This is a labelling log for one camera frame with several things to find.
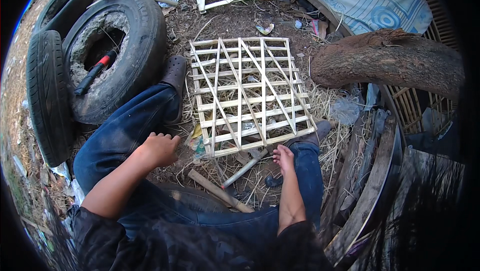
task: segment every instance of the jeans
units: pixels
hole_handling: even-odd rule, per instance
[[[95,184],[120,166],[141,145],[150,132],[165,121],[177,117],[180,98],[169,84],[146,89],[117,109],[87,140],[75,157],[73,171],[85,195]],[[314,144],[291,145],[300,193],[306,215],[316,228],[320,225],[323,182]],[[127,236],[149,220],[212,226],[255,248],[265,247],[277,236],[279,208],[270,207],[252,213],[200,212],[185,207],[147,179],[141,181],[123,209],[118,222]]]

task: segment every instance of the black tire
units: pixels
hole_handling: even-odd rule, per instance
[[[93,0],[50,0],[38,16],[32,34],[54,30],[65,38]]]
[[[38,146],[50,167],[70,157],[74,141],[62,61],[58,32],[33,35],[28,48],[27,99]]]
[[[223,202],[192,187],[181,187],[177,184],[167,183],[157,184],[157,187],[191,210],[205,213],[231,213]]]
[[[92,84],[86,94],[76,96],[71,54],[77,37],[96,16],[117,12],[124,14],[129,22],[128,43],[121,46],[120,52],[124,51],[125,55],[119,54],[113,73],[95,87],[97,90]],[[154,0],[102,0],[89,8],[63,41],[63,65],[67,72],[73,118],[81,123],[102,124],[119,107],[158,82],[162,76],[166,46],[165,18]]]

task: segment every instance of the hand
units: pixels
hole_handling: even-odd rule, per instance
[[[150,133],[147,140],[135,149],[132,155],[137,156],[138,163],[145,169],[152,171],[157,167],[167,167],[178,161],[175,153],[180,144],[180,136],[164,136]]]
[[[290,172],[295,172],[293,164],[293,152],[286,146],[278,145],[277,149],[273,150],[273,162],[280,166],[280,172],[283,176]]]

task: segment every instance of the wooden handle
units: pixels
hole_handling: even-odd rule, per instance
[[[255,210],[242,202],[238,201],[234,197],[230,196],[229,194],[225,193],[222,189],[218,186],[212,184],[207,178],[203,177],[199,172],[196,172],[195,169],[191,169],[188,173],[188,177],[193,179],[195,182],[200,184],[202,187],[207,189],[213,195],[217,196],[221,200],[225,201],[232,207],[236,208],[240,212],[243,213],[253,213]]]
[[[179,5],[178,2],[176,1],[172,1],[172,0],[155,0],[156,2],[161,2],[161,3],[166,3],[170,6],[173,6],[173,7],[176,7],[177,5]]]

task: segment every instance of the tree bark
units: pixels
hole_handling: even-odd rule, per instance
[[[459,52],[402,29],[381,29],[321,46],[311,79],[340,88],[371,82],[416,88],[456,101],[465,80]]]

